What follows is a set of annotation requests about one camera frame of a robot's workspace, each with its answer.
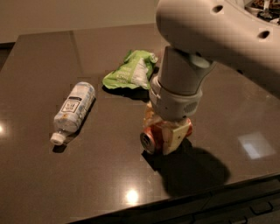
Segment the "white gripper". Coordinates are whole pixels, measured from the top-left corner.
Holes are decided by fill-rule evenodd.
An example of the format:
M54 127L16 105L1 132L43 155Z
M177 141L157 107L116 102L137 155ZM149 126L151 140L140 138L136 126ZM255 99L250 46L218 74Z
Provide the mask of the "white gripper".
M154 77L150 83L150 101L146 104L143 118L143 126L150 127L153 124L165 121L162 125L163 154L174 152L182 141L191 135L190 117L195 114L202 97L202 90L193 95L174 94L165 90Z

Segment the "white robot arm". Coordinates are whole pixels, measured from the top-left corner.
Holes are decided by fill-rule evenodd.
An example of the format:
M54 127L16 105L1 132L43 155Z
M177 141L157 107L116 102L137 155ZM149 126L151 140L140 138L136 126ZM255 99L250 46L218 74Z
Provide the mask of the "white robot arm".
M168 155L191 133L206 76L221 63L274 96L280 94L280 28L235 0L160 0L157 29L168 45L150 81L140 141Z

